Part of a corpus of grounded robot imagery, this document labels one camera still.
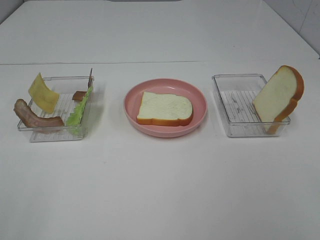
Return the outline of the white bread slice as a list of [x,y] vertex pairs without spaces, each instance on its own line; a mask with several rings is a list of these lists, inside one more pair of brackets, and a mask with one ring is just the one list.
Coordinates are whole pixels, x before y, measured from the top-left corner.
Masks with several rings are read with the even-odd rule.
[[193,119],[191,101],[180,95],[145,91],[136,121],[141,125],[186,126]]

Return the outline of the green lettuce leaf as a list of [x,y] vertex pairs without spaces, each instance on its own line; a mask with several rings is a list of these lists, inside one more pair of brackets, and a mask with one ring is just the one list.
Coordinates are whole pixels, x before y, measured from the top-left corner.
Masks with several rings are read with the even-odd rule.
[[77,103],[77,105],[73,109],[73,112],[69,115],[69,117],[66,121],[67,126],[73,126],[73,128],[69,130],[69,132],[73,135],[80,134],[80,130],[76,126],[80,125],[80,123],[82,121],[85,106],[86,106],[87,100],[88,100],[92,91],[93,91],[93,86],[91,86],[88,89],[88,93],[85,95],[83,100]]

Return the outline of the yellow cheese slice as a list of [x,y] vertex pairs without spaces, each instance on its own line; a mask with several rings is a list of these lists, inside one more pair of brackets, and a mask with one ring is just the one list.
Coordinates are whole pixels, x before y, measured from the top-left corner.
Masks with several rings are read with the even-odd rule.
[[52,114],[56,108],[60,94],[49,89],[39,72],[28,89],[35,104],[48,114]]

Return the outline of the bacon strip front curved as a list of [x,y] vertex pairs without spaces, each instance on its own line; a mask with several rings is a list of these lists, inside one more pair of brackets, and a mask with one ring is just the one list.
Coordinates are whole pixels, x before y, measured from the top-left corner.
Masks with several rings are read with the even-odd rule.
[[47,118],[37,116],[30,106],[21,98],[16,100],[13,111],[27,128],[38,128],[38,130],[36,130],[38,133],[55,133],[59,130],[43,130],[43,128],[60,128],[65,126],[60,116]]

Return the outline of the pink round plate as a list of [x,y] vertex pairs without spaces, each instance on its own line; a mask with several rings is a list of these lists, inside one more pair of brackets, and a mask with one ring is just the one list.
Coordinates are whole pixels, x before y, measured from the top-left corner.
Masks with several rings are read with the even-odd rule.
[[[193,107],[193,118],[186,126],[143,125],[137,123],[143,92],[175,94],[188,98]],[[157,78],[144,81],[131,88],[123,101],[124,112],[130,124],[140,132],[160,138],[174,138],[195,130],[205,119],[208,104],[204,94],[194,85],[171,78]]]

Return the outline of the clear plastic bread tray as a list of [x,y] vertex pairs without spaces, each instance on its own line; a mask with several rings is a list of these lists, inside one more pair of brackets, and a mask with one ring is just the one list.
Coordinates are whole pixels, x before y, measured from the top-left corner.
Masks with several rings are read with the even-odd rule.
[[267,81],[264,76],[249,74],[216,74],[212,76],[213,96],[223,128],[230,138],[280,136],[291,123],[287,116],[281,122],[262,122],[253,100]]

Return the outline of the clear plastic ingredient tray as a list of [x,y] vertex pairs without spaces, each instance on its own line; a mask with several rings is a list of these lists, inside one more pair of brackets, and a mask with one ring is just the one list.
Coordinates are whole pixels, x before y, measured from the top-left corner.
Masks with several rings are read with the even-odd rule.
[[81,140],[87,133],[88,119],[90,114],[92,94],[90,93],[83,107],[83,114],[78,125],[67,125],[67,120],[75,111],[78,101],[73,100],[77,91],[87,91],[88,85],[93,86],[94,76],[65,76],[45,77],[46,86],[59,94],[59,99],[52,113],[46,113],[31,99],[28,106],[40,118],[61,117],[64,126],[54,127],[27,127],[22,121],[18,122],[17,130],[25,132],[30,137],[30,142],[55,142]]

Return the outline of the leaning bread slice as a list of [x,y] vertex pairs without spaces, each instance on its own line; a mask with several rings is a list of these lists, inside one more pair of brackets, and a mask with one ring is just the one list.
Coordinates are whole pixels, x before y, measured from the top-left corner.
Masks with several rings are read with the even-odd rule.
[[304,93],[304,80],[293,67],[282,65],[252,101],[261,122],[267,123],[265,131],[274,135],[280,122],[297,107]]

